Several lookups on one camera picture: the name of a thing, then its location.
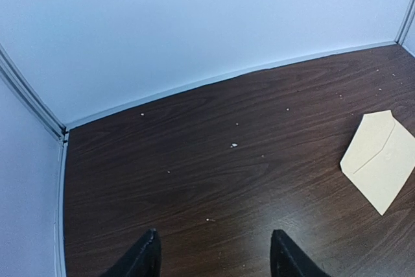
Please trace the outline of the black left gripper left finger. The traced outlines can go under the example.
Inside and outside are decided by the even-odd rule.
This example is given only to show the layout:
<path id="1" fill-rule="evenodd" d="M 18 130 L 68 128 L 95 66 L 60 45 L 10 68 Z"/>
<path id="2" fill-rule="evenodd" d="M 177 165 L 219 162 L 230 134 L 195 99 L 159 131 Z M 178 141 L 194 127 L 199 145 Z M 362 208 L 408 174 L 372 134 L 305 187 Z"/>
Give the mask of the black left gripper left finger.
<path id="1" fill-rule="evenodd" d="M 157 230 L 147 230 L 104 276 L 161 276 L 161 240 Z"/>

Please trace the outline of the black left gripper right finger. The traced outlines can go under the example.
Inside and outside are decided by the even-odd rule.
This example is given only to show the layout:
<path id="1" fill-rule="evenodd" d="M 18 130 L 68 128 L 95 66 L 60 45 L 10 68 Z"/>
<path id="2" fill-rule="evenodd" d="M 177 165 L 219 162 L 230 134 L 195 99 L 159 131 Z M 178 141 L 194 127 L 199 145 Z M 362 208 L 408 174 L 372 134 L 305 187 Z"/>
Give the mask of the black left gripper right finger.
<path id="1" fill-rule="evenodd" d="M 271 276 L 324 276 L 324 272 L 283 230 L 274 230 L 270 247 Z"/>

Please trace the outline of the tan paper envelope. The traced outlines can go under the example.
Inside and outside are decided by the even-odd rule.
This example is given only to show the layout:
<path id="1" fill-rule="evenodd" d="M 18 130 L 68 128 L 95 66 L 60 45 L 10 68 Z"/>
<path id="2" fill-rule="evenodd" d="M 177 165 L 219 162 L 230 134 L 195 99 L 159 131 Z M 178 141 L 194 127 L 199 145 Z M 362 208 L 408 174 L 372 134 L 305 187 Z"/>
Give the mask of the tan paper envelope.
<path id="1" fill-rule="evenodd" d="M 340 168 L 384 215 L 414 170 L 414 136 L 390 110 L 365 114 Z"/>

